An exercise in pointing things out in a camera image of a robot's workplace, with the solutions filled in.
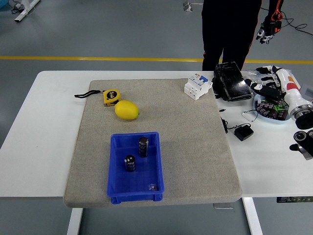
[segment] yellow floor line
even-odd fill
[[[0,60],[82,60],[82,61],[151,61],[151,62],[202,62],[197,58],[145,58],[145,57],[68,57],[68,56],[0,56]],[[257,64],[309,64],[310,60],[246,60]]]

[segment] person's leg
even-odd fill
[[[254,39],[261,3],[261,0],[242,0],[233,5],[229,13],[233,20],[229,22],[225,37],[223,63],[235,61],[240,70],[243,68]]]
[[[222,7],[214,2],[204,0],[202,9],[203,71],[213,71],[223,51],[223,37],[219,24]]]

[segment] blue plastic bin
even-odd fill
[[[148,156],[139,156],[139,139],[149,140]],[[134,155],[136,170],[128,172],[124,159]],[[150,190],[151,184],[156,191]],[[164,193],[160,139],[158,132],[113,134],[111,136],[108,197],[113,204],[127,201],[161,201]]]
[[[0,0],[0,8],[3,8],[7,4],[8,4],[8,0]]]

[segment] black pants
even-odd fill
[[[235,61],[241,70],[254,39],[262,0],[204,0],[203,71],[213,71],[223,52],[223,63]]]

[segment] gray felt mat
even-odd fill
[[[197,101],[184,93],[187,79],[99,80],[90,90],[118,89],[140,115],[132,121],[87,98],[71,161],[64,203],[73,208],[137,207],[233,202],[241,187],[212,89]],[[122,202],[107,196],[110,137],[157,131],[165,185],[163,200]]]

